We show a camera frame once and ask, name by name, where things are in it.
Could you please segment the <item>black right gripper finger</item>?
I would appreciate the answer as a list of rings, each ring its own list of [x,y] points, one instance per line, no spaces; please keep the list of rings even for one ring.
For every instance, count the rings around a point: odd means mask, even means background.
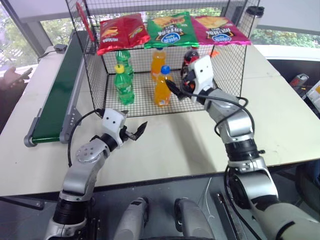
[[[183,92],[177,87],[177,85],[172,80],[165,80],[168,89],[178,98],[182,100],[184,98]]]

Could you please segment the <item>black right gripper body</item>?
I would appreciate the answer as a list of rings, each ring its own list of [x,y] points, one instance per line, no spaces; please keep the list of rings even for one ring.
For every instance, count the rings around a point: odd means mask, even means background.
[[[191,99],[191,94],[195,90],[195,71],[183,69],[181,72],[181,83],[180,83],[180,100],[185,98]]]

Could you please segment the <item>bystander's hand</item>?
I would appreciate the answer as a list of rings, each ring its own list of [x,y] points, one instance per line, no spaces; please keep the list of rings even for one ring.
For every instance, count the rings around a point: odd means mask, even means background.
[[[16,84],[23,83],[26,79],[29,79],[28,75],[16,73],[16,68],[12,66],[4,73],[3,77],[0,78],[0,90],[5,91]]]

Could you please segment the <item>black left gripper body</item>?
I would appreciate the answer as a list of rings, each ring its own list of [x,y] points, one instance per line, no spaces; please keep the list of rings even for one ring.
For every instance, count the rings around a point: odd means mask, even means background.
[[[123,128],[119,132],[120,139],[123,142],[126,142],[128,139],[135,141],[137,139],[136,135],[132,132],[127,131],[127,126],[124,125]]]

